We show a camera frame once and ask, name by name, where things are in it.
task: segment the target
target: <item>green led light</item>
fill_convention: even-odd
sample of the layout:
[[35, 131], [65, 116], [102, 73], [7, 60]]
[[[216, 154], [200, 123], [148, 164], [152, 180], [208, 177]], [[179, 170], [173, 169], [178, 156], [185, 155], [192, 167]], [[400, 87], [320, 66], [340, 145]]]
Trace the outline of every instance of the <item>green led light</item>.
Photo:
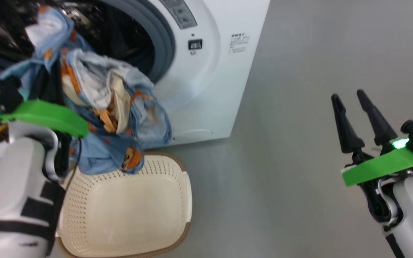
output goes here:
[[409, 139], [399, 139], [396, 142], [393, 142], [392, 145], [396, 148], [396, 149], [402, 149], [404, 147], [406, 147], [406, 143], [409, 141]]

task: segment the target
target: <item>laundry basket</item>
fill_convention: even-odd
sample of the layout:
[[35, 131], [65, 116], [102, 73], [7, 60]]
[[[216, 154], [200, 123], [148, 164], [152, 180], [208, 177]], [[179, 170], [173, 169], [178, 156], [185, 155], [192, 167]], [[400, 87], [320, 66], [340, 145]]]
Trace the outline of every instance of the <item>laundry basket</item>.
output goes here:
[[181, 163], [145, 155], [137, 175], [77, 171], [65, 196], [57, 242], [71, 257], [151, 257], [176, 248], [192, 216]]

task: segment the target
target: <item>clothing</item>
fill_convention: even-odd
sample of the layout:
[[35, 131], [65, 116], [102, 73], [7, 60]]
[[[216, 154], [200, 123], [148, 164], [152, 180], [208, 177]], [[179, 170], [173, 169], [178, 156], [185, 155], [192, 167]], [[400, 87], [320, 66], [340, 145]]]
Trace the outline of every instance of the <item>clothing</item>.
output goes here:
[[38, 23], [28, 26], [26, 32], [35, 48], [33, 55], [30, 59], [14, 64], [0, 73], [0, 80], [10, 76], [20, 78], [22, 86], [19, 92], [25, 100], [28, 99], [32, 83], [41, 65], [50, 71], [58, 60], [61, 49], [79, 47], [86, 51], [93, 51], [85, 39], [74, 30], [74, 22], [51, 7], [41, 7]]
[[76, 89], [79, 91], [79, 98], [96, 109], [105, 109], [110, 104], [110, 81], [113, 74], [119, 75], [130, 87], [154, 87], [146, 75], [130, 64], [93, 52], [84, 52], [82, 49], [69, 51], [66, 55], [66, 65], [74, 71], [79, 86]]
[[144, 165], [144, 148], [168, 144], [170, 122], [146, 75], [126, 62], [95, 54], [75, 33], [73, 21], [56, 9], [40, 8], [38, 24], [26, 31], [35, 47], [33, 56], [3, 71], [0, 78], [18, 76], [28, 96], [36, 75], [44, 70], [40, 67], [48, 72], [54, 64], [56, 70], [60, 67], [66, 106], [89, 123], [82, 151], [77, 139], [70, 144], [70, 157], [79, 160], [82, 173], [137, 173]]
[[[144, 165], [144, 155], [132, 137], [122, 138], [117, 135], [105, 136], [89, 132], [81, 142], [82, 152], [77, 166], [86, 175], [108, 173], [117, 169], [136, 174]], [[71, 158], [77, 160], [77, 139], [73, 139], [71, 150]]]

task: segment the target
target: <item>green bracket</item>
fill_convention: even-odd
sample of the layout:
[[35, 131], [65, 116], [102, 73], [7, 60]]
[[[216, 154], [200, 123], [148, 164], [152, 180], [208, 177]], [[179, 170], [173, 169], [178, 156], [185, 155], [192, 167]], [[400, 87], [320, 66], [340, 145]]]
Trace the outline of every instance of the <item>green bracket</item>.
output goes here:
[[354, 186], [412, 167], [413, 152], [402, 148], [361, 163], [345, 171], [342, 177], [346, 186]]
[[25, 101], [11, 114], [0, 115], [0, 121], [23, 121], [52, 130], [70, 134], [72, 137], [85, 137], [89, 125], [71, 109], [45, 101]]

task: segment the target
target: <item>floor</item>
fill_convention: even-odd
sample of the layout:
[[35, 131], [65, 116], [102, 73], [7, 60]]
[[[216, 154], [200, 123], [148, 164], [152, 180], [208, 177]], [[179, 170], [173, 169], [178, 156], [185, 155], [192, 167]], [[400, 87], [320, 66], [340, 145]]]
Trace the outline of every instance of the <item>floor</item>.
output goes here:
[[168, 149], [187, 167], [194, 210], [185, 241], [161, 257], [392, 258], [339, 173], [349, 156], [334, 92], [378, 154], [358, 88], [396, 131], [413, 118], [413, 1], [272, 1], [231, 137]]

